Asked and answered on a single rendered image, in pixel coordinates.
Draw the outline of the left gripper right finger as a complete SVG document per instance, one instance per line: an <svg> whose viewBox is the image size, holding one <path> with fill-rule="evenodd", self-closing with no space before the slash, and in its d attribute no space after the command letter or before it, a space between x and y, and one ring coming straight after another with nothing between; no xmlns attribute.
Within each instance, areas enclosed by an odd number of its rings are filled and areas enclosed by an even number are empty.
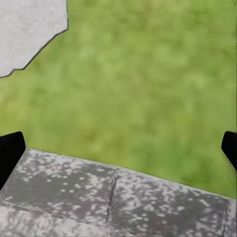
<svg viewBox="0 0 237 237"><path fill-rule="evenodd" d="M221 148L237 170L237 133L226 131Z"/></svg>

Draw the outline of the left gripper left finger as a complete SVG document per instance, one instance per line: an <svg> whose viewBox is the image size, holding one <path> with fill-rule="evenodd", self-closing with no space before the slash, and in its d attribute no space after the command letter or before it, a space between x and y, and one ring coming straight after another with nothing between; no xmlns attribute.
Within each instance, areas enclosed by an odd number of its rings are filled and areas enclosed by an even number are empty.
<svg viewBox="0 0 237 237"><path fill-rule="evenodd" d="M25 150L24 136L20 131L0 137L0 190Z"/></svg>

